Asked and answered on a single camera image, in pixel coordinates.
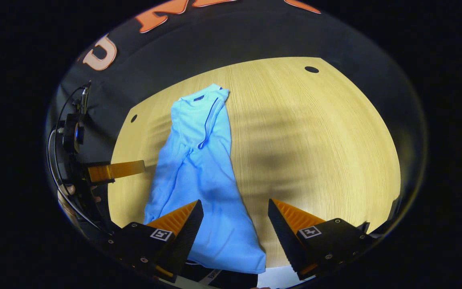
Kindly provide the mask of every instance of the orange lettering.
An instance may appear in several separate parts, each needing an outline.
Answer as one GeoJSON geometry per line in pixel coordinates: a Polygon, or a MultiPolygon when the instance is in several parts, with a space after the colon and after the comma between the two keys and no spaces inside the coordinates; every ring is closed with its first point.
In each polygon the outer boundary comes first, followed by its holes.
{"type": "Polygon", "coordinates": [[[146,33],[151,31],[154,27],[159,26],[163,22],[167,21],[168,16],[158,17],[155,12],[170,13],[170,14],[182,14],[186,10],[188,0],[171,0],[167,3],[163,3],[154,8],[149,9],[135,18],[142,24],[140,33],[146,33]]]}
{"type": "Polygon", "coordinates": [[[93,52],[94,49],[89,51],[85,58],[83,59],[83,63],[88,64],[92,69],[96,71],[104,71],[115,59],[117,55],[117,46],[108,39],[108,34],[101,38],[99,41],[96,42],[96,46],[101,46],[106,51],[106,57],[104,59],[97,58],[93,52]]]}
{"type": "Polygon", "coordinates": [[[311,7],[308,4],[304,4],[302,2],[299,2],[297,0],[284,0],[284,2],[286,2],[286,3],[288,3],[288,4],[292,5],[292,6],[299,7],[299,8],[302,8],[304,10],[307,10],[307,11],[311,11],[313,13],[321,14],[320,11],[318,11],[317,9],[311,7]]]}
{"type": "Polygon", "coordinates": [[[231,1],[236,1],[236,0],[196,0],[196,2],[192,4],[192,7],[204,7],[204,6],[209,6],[209,5],[224,3],[224,2],[231,2],[231,1]]]}

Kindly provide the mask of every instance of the light blue shirt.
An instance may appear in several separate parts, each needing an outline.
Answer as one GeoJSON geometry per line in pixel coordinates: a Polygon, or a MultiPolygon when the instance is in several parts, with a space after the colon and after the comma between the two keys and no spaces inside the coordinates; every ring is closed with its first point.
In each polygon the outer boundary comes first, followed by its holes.
{"type": "Polygon", "coordinates": [[[160,150],[144,223],[200,199],[204,218],[188,259],[211,269],[260,274],[265,253],[229,158],[228,95],[212,84],[172,105],[172,127],[160,150]]]}

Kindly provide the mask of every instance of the light wood surface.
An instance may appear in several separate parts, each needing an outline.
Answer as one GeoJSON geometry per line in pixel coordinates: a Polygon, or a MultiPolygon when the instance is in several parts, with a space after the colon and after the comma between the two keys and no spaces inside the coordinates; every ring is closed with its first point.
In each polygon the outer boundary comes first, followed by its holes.
{"type": "Polygon", "coordinates": [[[269,198],[324,220],[370,222],[369,232],[387,220],[400,191],[400,168],[377,110],[323,59],[281,57],[196,75],[133,107],[111,162],[143,159],[146,172],[108,185],[114,223],[143,221],[158,153],[170,133],[172,104],[213,83],[231,91],[226,101],[231,162],[267,267],[289,264],[268,219],[269,198]]]}

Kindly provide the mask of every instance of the wooden table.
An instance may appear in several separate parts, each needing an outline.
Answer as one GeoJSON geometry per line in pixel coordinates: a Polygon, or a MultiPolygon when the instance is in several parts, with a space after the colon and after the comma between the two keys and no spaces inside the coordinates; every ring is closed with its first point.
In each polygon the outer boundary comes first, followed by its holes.
{"type": "Polygon", "coordinates": [[[369,232],[387,220],[400,191],[400,168],[377,110],[323,59],[280,57],[196,75],[133,107],[111,162],[143,159],[147,169],[108,185],[114,223],[143,221],[158,153],[170,133],[172,104],[213,83],[231,91],[226,101],[231,162],[267,267],[288,265],[267,216],[269,198],[324,220],[370,222],[369,232]]]}

